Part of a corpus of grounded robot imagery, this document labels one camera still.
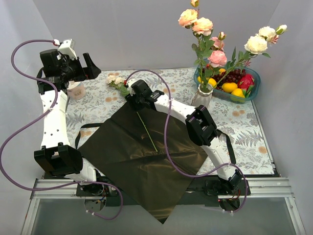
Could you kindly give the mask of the pink rose stem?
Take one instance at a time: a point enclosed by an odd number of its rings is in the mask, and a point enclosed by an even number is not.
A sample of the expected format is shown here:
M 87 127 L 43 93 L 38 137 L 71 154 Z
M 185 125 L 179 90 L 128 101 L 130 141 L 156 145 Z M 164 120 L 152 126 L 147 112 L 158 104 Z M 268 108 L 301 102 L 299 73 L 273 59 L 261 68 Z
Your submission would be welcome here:
M 212 37 L 211 40 L 213 43 L 213 51 L 208 57 L 209 65 L 212 68 L 221 68 L 226 65 L 227 57 L 224 53 L 224 39 L 226 34 L 220 32 L 217 37 Z

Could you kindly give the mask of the white rose stems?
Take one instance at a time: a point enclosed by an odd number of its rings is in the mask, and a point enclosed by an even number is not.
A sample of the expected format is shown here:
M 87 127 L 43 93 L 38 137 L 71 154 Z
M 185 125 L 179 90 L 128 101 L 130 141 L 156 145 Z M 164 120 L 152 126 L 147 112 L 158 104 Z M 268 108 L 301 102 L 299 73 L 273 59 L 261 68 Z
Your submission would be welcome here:
M 276 44 L 279 40 L 279 37 L 284 34 L 288 30 L 288 26 L 286 24 L 282 24 L 278 26 L 276 29 L 270 26 L 264 26 L 258 30 L 253 36 L 250 36 L 247 42 L 244 45 L 244 51 L 237 51 L 236 49 L 233 50 L 231 55 L 231 59 L 227 59 L 227 63 L 225 66 L 221 67 L 226 69 L 226 73 L 223 76 L 225 78 L 227 74 L 235 68 L 245 68 L 250 65 L 251 59 L 262 55 L 267 58 L 270 55 L 267 53 L 267 49 L 269 45 Z

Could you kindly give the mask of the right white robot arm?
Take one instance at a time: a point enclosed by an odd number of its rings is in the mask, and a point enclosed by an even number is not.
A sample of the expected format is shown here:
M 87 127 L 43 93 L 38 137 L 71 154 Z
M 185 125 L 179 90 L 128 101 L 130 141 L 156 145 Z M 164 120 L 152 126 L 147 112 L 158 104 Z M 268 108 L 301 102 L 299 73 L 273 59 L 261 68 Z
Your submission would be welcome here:
M 126 80 L 124 86 L 129 91 L 126 100 L 135 110 L 151 108 L 166 113 L 168 117 L 174 117 L 186 125 L 190 140 L 205 151 L 215 166 L 214 170 L 221 182 L 215 192 L 229 195 L 238 192 L 247 195 L 247 182 L 242 171 L 236 166 L 230 138 L 226 138 L 228 150 L 224 151 L 219 141 L 222 131 L 218 130 L 205 106 L 194 107 L 175 101 L 170 94 L 159 90 L 152 91 L 141 79 Z M 239 189 L 240 182 L 244 182 L 243 189 Z

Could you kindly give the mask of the black wrapping paper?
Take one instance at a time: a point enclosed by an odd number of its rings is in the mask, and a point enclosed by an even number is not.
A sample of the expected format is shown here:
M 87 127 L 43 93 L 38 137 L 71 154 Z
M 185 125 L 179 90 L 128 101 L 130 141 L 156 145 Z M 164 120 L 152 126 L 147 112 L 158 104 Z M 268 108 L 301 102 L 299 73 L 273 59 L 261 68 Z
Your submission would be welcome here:
M 79 147 L 82 156 L 159 222 L 164 223 L 207 154 L 176 118 L 138 111 L 158 152 L 128 103 Z

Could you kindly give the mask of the black ribbon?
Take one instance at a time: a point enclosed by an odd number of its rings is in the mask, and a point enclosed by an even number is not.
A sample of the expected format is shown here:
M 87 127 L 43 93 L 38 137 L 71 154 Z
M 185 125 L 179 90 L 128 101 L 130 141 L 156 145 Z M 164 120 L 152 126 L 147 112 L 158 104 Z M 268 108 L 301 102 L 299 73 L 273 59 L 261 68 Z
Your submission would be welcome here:
M 103 123 L 89 123 L 89 124 L 84 124 L 81 126 L 80 130 L 79 130 L 79 133 L 78 135 L 76 136 L 75 138 L 75 148 L 78 149 L 78 144 L 79 144 L 79 141 L 80 141 L 80 138 L 81 138 L 81 130 L 84 129 L 84 128 L 96 128 L 96 127 L 100 127 Z M 230 157 L 230 161 L 232 164 L 236 164 L 236 158 L 235 158 L 235 154 L 234 154 L 234 150 L 233 150 L 233 147 L 232 147 L 232 144 L 231 144 L 231 140 L 230 140 L 230 137 L 222 132 L 221 130 L 217 129 L 217 133 L 218 133 L 218 137 L 220 135 L 224 135 L 226 137 L 226 146 L 227 146 L 227 149 L 228 149 L 228 152 L 229 152 L 229 157 Z

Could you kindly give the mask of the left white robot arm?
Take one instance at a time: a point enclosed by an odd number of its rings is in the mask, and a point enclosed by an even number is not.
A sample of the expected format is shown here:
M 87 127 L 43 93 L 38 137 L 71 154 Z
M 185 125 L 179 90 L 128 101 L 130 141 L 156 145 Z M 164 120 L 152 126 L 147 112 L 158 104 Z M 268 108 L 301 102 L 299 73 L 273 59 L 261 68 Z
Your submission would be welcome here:
M 48 114 L 44 117 L 41 148 L 34 152 L 34 159 L 49 176 L 80 182 L 87 185 L 92 195 L 98 196 L 104 190 L 103 182 L 97 179 L 99 173 L 79 150 L 70 145 L 67 136 L 69 83 L 96 79 L 101 72 L 88 53 L 83 57 L 86 67 L 82 67 L 79 58 L 72 59 L 68 52 L 62 50 L 40 52 L 43 67 L 37 75 L 37 84 L 43 109 Z

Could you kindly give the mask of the peach rose stem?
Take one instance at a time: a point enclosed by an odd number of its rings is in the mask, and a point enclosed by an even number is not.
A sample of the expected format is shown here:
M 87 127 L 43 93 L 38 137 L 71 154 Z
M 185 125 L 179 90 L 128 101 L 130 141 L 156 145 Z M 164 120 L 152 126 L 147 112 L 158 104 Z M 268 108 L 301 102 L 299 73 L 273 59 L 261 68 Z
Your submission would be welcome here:
M 213 31 L 213 23 L 205 17 L 200 17 L 200 1 L 191 0 L 190 9 L 184 10 L 178 23 L 181 27 L 190 29 L 193 36 L 197 39 L 196 44 L 192 44 L 192 50 L 196 53 L 197 59 L 195 64 L 198 66 L 198 73 L 200 77 L 200 90 L 204 93 L 209 92 L 208 79 L 205 77 L 205 56 L 212 52 L 209 44 L 210 36 Z

